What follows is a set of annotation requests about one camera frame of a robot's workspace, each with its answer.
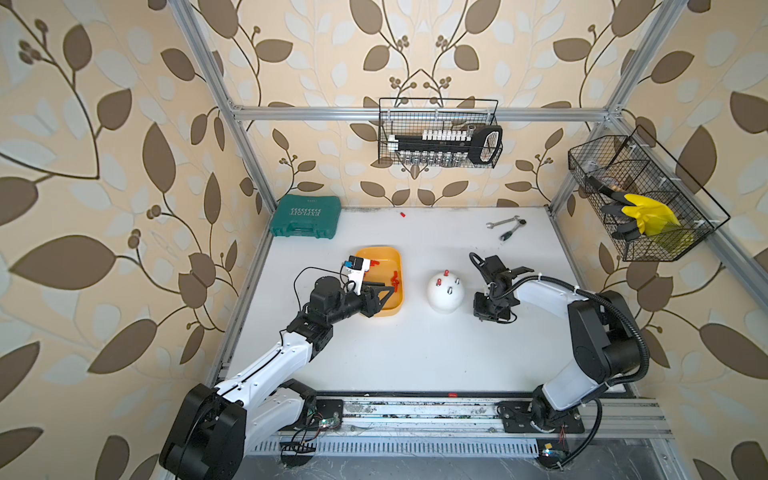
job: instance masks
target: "metal track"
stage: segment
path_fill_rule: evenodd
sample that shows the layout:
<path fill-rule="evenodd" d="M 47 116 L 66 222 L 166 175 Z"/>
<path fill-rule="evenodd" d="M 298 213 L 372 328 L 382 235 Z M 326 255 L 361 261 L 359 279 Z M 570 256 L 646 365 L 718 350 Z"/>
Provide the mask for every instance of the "metal track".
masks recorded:
<path fill-rule="evenodd" d="M 441 113 L 450 108 L 440 108 Z M 484 108 L 463 108 L 461 112 L 485 113 Z M 398 112 L 424 111 L 424 108 L 397 107 Z M 379 119 L 378 108 L 320 108 L 320 107 L 235 107 L 234 116 L 240 121 L 371 121 Z M 588 121 L 605 120 L 604 108 L 497 108 L 497 121 Z"/>

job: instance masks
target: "green toolbox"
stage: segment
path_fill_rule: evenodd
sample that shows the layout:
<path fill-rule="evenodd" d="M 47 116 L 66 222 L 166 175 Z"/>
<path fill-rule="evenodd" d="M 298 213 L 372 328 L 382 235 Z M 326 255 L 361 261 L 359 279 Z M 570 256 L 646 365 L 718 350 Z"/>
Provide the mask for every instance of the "green toolbox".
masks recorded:
<path fill-rule="evenodd" d="M 270 232 L 275 237 L 333 238 L 340 214 L 338 197 L 286 195 L 277 206 Z"/>

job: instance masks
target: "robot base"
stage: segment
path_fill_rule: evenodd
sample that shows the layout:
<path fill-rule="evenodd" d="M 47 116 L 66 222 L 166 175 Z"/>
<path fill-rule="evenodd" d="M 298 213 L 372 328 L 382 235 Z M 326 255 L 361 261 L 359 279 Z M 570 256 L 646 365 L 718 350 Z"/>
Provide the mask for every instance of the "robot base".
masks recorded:
<path fill-rule="evenodd" d="M 531 413 L 528 411 L 530 405 L 531 402 L 527 400 L 498 403 L 498 415 L 502 418 L 506 433 L 541 433 L 531 424 Z M 565 433 L 584 433 L 584 423 L 576 408 L 562 412 L 557 423 L 565 426 Z M 555 429 L 552 433 L 559 432 L 560 429 Z"/>

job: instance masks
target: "floral wallpaper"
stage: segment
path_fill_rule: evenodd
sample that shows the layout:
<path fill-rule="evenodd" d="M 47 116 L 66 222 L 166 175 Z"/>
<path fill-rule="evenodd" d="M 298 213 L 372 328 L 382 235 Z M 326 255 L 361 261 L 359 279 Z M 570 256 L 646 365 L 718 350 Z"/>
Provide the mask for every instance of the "floral wallpaper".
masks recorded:
<path fill-rule="evenodd" d="M 150 478 L 265 229 L 164 6 L 0 0 L 0 478 Z"/>
<path fill-rule="evenodd" d="M 540 207 L 568 170 L 568 149 L 586 140 L 581 122 L 504 122 L 493 169 L 405 165 L 378 157 L 371 124 L 254 121 L 246 125 L 270 189 L 335 195 L 347 207 Z"/>
<path fill-rule="evenodd" d="M 687 7 L 624 114 L 717 198 L 733 216 L 723 229 L 768 270 L 768 5 Z M 689 472 L 768 477 L 766 312 L 705 243 L 674 263 L 621 262 L 584 195 L 558 222 L 589 287 L 622 293 L 637 312 L 652 358 L 640 392 L 659 400 Z"/>
<path fill-rule="evenodd" d="M 233 101 L 262 107 L 360 106 L 365 97 L 442 104 L 470 96 L 494 98 L 502 107 L 602 107 L 660 6 L 655 0 L 191 4 Z"/>

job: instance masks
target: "ventilation grate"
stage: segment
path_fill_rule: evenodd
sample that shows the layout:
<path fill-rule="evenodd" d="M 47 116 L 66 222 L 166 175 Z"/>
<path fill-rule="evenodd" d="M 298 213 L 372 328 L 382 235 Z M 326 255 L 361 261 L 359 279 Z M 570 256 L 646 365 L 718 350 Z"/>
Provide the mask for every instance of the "ventilation grate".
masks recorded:
<path fill-rule="evenodd" d="M 289 440 L 289 436 L 272 436 L 261 442 L 249 455 L 277 455 L 280 453 L 280 442 Z M 534 439 L 353 439 L 333 436 L 308 442 L 307 445 L 317 449 L 315 455 L 324 456 L 538 457 Z"/>

